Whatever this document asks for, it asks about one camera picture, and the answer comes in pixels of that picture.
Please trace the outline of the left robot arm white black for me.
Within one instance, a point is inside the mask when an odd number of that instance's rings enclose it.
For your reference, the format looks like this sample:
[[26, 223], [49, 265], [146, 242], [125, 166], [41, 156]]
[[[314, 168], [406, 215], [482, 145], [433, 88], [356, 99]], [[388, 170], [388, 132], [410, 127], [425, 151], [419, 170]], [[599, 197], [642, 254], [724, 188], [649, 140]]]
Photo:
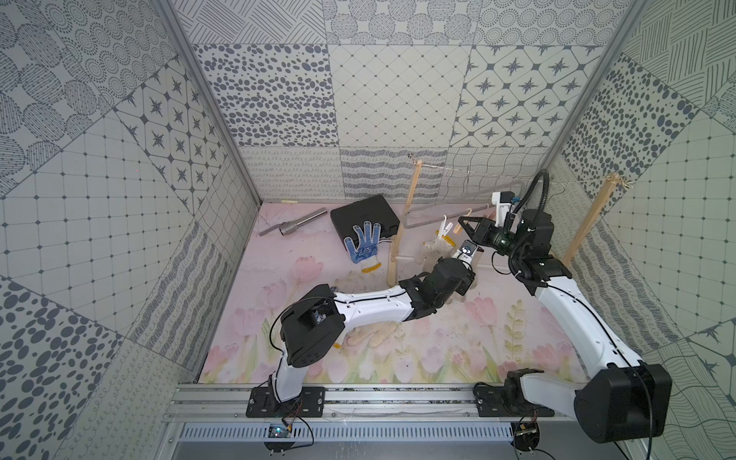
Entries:
[[298, 399], [308, 368], [325, 358], [339, 338], [356, 328], [402, 323], [436, 314], [475, 281], [470, 256], [441, 258], [431, 272], [384, 291], [348, 294], [322, 284], [279, 315], [284, 347], [268, 386], [276, 404]]

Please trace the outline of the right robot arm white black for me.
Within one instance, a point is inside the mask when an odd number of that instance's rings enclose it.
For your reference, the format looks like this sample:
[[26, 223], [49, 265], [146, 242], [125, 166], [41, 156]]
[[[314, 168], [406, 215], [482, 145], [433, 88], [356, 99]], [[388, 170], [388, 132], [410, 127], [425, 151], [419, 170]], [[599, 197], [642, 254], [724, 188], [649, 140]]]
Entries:
[[672, 379], [662, 365], [647, 364], [625, 344], [550, 254], [553, 225], [544, 210], [549, 188], [548, 171], [541, 170], [507, 213], [458, 220], [473, 243], [506, 257], [510, 276], [549, 310], [590, 376], [578, 384], [538, 369], [511, 371], [502, 402], [517, 416], [546, 408], [570, 417], [599, 444], [652, 441], [665, 429]]

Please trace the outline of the grey clip hanger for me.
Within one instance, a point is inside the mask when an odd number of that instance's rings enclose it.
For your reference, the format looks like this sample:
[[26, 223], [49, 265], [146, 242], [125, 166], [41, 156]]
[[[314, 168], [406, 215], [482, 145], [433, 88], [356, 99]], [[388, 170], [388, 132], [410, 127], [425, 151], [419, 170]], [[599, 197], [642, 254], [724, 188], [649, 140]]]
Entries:
[[479, 189], [475, 192], [460, 195], [454, 200], [429, 203], [411, 209], [400, 217], [400, 224], [406, 229], [419, 228], [444, 219], [452, 220], [468, 213], [478, 213], [493, 207], [491, 195], [496, 192], [509, 192], [521, 188], [524, 182], [521, 179], [511, 179], [492, 187]]

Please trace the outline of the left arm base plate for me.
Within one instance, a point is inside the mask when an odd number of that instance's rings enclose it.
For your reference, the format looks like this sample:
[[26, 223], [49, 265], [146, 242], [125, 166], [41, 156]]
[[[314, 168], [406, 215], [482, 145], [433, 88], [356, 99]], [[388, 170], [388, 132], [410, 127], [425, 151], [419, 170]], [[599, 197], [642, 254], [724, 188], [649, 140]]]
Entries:
[[250, 393], [246, 409], [247, 418], [321, 418], [324, 410], [326, 388], [303, 387], [300, 395], [292, 400], [278, 402], [270, 387], [259, 386]]

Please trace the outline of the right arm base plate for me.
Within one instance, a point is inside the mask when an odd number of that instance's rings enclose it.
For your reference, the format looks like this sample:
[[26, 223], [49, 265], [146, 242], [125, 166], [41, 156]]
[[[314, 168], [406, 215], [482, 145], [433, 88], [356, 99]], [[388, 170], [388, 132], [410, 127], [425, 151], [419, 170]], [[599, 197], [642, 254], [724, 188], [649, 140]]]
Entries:
[[479, 417], [542, 417], [552, 418], [555, 411], [545, 406], [531, 404], [524, 398], [510, 396], [502, 386], [476, 383], [473, 398]]

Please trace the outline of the white clothes peg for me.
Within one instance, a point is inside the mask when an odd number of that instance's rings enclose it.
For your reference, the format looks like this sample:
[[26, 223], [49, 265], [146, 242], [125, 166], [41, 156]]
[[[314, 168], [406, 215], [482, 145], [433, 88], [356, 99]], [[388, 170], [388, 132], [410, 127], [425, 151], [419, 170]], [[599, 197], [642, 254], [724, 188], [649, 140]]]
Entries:
[[452, 231], [453, 228], [453, 222], [450, 218], [448, 218], [447, 215], [443, 217], [441, 220], [441, 225], [438, 230], [438, 237], [440, 239], [444, 239], [444, 237], [447, 237], [450, 231]]

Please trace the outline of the beige knit gloves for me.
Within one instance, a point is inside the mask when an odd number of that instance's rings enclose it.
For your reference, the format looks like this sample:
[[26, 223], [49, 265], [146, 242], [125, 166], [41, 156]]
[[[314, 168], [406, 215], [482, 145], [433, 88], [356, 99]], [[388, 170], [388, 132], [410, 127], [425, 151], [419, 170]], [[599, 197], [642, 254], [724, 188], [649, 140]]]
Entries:
[[376, 348], [386, 341], [398, 329], [399, 324], [395, 322], [381, 322], [367, 326], [361, 326], [347, 333], [344, 344], [349, 349], [362, 350], [364, 348]]

